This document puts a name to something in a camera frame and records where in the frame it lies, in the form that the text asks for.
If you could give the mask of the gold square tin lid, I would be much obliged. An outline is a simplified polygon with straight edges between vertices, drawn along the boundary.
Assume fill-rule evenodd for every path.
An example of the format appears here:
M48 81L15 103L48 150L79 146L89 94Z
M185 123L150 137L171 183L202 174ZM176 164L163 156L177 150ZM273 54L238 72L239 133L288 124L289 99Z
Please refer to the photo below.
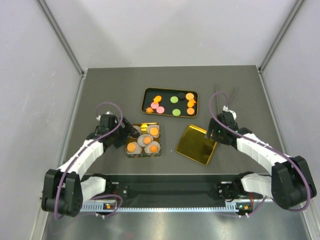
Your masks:
M218 143L206 138L207 131L190 124L184 131L176 152L201 165L208 165L217 148Z

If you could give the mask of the orange flower cookie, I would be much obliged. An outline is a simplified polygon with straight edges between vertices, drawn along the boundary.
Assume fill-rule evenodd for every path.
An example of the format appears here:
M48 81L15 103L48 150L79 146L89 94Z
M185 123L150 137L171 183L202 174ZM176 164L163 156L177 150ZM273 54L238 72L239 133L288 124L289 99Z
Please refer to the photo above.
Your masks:
M143 143L145 144L145 145L148 145L149 143L151 143L153 140L152 140L152 138L150 137L150 136L145 136L144 138L143 138Z

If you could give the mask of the gold square cookie tin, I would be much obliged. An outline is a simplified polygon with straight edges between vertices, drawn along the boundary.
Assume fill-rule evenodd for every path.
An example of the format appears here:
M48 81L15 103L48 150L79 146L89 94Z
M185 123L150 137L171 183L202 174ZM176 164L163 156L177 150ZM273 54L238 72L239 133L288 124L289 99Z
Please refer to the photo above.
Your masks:
M136 123L137 137L130 136L125 145L128 158L159 157L162 153L161 127L157 122Z

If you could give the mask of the orange spiky cookie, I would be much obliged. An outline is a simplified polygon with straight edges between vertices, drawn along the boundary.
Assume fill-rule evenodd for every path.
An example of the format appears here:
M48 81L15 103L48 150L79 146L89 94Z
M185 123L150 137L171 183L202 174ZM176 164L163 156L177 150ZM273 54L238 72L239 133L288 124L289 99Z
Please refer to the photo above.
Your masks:
M159 151L159 148L158 148L156 145L151 145L151 146L149 147L149 151L150 151L151 153L157 153L157 152Z

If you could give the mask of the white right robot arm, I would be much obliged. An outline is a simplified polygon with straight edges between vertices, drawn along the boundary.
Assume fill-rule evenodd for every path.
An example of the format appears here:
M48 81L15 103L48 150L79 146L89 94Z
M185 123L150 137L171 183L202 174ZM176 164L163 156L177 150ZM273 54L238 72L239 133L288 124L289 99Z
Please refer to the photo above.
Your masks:
M238 174L233 182L233 192L239 198L257 193L273 199L282 209L293 211L304 204L302 211L317 195L317 189L307 161L302 156L286 155L260 140L248 128L239 128L236 113L226 106L210 119L207 139L232 146L261 165L268 175L250 171Z

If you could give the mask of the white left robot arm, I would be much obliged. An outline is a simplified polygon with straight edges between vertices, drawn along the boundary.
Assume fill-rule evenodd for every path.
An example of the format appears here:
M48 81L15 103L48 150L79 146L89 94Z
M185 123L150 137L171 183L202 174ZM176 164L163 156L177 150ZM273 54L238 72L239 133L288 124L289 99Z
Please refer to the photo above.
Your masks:
M90 166L111 146L122 147L128 138L140 132L124 117L107 112L96 118L98 125L84 140L80 149L57 169L49 169L44 176L41 209L56 217L75 217L83 203L97 195L109 198L114 191L107 177L93 174L83 180Z

